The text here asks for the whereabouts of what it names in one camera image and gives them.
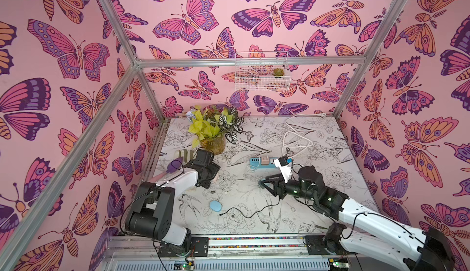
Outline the pink usb charger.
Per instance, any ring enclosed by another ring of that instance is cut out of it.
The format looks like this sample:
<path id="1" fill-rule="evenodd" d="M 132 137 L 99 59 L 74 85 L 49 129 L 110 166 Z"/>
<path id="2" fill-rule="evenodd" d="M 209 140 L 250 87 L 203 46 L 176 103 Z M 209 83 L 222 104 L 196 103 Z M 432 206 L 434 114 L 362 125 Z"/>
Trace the pink usb charger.
<path id="1" fill-rule="evenodd" d="M 262 165 L 262 166 L 270 165 L 270 158 L 269 157 L 261 157 L 260 158 L 260 165 Z"/>

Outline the blue earbud case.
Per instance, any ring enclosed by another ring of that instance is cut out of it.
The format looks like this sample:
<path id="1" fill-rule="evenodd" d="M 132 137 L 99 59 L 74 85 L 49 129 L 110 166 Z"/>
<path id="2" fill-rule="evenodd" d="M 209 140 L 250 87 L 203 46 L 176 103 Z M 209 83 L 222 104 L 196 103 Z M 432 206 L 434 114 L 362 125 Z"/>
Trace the blue earbud case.
<path id="1" fill-rule="evenodd" d="M 212 200 L 209 203 L 209 208 L 214 212 L 220 212 L 222 210 L 222 204 L 217 200 Z"/>

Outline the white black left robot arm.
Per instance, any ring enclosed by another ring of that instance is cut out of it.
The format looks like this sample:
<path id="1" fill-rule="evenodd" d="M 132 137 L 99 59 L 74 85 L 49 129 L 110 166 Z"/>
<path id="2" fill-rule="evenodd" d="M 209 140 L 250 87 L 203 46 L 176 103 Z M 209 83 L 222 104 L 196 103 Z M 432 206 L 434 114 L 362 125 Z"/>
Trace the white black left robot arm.
<path id="1" fill-rule="evenodd" d="M 209 188 L 220 170 L 214 152 L 198 149 L 193 159 L 182 163 L 176 158 L 168 169 L 176 173 L 167 181 L 143 182 L 124 221 L 126 232 L 157 241 L 176 256 L 191 254 L 195 249 L 191 230 L 172 221 L 175 198 L 195 187 Z"/>

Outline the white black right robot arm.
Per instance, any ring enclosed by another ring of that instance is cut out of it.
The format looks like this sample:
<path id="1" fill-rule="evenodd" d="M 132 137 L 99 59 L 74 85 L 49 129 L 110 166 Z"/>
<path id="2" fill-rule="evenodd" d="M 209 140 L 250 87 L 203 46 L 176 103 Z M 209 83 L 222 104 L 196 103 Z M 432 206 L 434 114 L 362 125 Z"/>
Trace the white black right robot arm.
<path id="1" fill-rule="evenodd" d="M 290 195 L 334 220 L 320 244 L 334 255 L 355 253 L 401 271 L 452 271 L 456 262 L 445 235 L 437 229 L 423 231 L 383 216 L 325 185 L 313 166 L 302 167 L 296 180 L 289 167 L 260 180 L 273 196 Z"/>

